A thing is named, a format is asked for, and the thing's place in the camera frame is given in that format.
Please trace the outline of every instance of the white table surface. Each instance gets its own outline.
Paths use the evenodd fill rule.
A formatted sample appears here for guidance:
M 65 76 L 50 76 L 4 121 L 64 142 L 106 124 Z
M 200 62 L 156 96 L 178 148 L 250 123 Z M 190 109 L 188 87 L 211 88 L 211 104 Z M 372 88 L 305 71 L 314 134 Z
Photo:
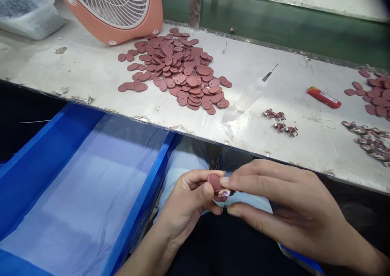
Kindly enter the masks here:
M 278 64 L 260 99 L 237 119 L 225 122 L 223 114 L 230 109 L 216 108 L 215 115 L 208 115 L 202 108 L 192 111 L 180 107 L 175 97 L 168 91 L 161 92 L 152 81 L 141 93 L 118 92 L 118 86 L 132 81 L 132 74 L 137 72 L 128 72 L 129 63 L 118 62 L 118 54 L 134 48 L 135 41 L 106 46 L 90 35 L 63 2 L 56 6 L 67 25 L 43 41 L 0 31 L 0 79 L 44 93 L 57 92 L 69 100 L 89 98 L 92 107 L 255 154 L 268 154 L 318 172 L 334 173 L 347 183 L 390 193 L 390 168 L 368 156 L 357 144 L 358 136 L 341 124 L 343 120 L 355 121 L 390 130 L 384 118 L 365 112 L 366 103 L 361 97 L 344 94 L 352 81 L 364 84 L 365 78 L 357 70 L 180 28 L 191 35 L 190 39 L 198 38 L 197 46 L 214 57 L 210 63 L 214 75 L 225 76 L 233 83 L 232 88 L 224 88 L 230 109 L 245 86 Z M 172 27 L 164 24 L 161 34 L 169 33 Z M 54 53 L 63 46 L 67 47 L 63 54 Z M 332 109 L 308 95 L 311 86 L 340 100 L 342 106 Z M 269 107 L 283 111 L 286 125 L 296 126 L 299 136 L 279 134 L 273 127 L 275 120 L 262 115 Z

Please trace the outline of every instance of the dark clothing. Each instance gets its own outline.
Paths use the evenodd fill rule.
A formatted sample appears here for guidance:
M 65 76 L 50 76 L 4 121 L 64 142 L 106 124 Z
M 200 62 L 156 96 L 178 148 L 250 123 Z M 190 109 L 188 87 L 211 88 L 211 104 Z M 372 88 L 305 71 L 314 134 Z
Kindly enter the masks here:
M 200 217 L 167 276 L 311 275 L 282 254 L 278 244 L 223 211 Z

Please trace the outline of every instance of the white bottle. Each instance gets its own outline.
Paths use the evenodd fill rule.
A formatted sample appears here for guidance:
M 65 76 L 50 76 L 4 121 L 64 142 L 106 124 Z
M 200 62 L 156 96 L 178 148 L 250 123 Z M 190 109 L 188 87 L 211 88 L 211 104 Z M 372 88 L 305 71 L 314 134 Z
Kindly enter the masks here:
M 262 90 L 268 85 L 268 76 L 263 79 L 257 79 L 251 86 L 245 88 L 244 92 L 235 103 L 236 110 L 240 112 L 246 111 L 253 103 L 259 99 Z

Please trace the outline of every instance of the hand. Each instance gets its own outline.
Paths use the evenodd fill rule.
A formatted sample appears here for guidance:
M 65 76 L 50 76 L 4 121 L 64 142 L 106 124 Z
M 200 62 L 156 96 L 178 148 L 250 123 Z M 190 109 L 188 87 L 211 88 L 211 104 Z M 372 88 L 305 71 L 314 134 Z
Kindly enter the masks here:
M 222 214 L 222 208 L 213 201 L 214 189 L 207 182 L 210 173 L 225 175 L 219 170 L 193 170 L 180 176 L 161 210 L 156 225 L 169 233 L 171 244 L 176 247 L 184 243 L 205 210 Z
M 335 199 L 313 172 L 256 159 L 230 178 L 222 178 L 221 184 L 285 206 L 270 214 L 236 203 L 227 211 L 287 248 L 332 265 L 364 269 L 364 264 L 376 264 L 386 269 L 388 259 L 381 260 L 380 252 L 348 224 Z

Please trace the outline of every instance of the wire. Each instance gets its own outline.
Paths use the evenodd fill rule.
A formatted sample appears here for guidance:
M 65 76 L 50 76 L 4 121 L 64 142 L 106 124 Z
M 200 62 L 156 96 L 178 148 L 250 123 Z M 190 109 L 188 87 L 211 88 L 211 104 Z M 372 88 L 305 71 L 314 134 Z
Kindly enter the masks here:
M 20 122 L 19 124 L 32 124 L 36 122 L 49 122 L 50 120 L 44 120 L 44 121 L 35 121 L 35 122 Z

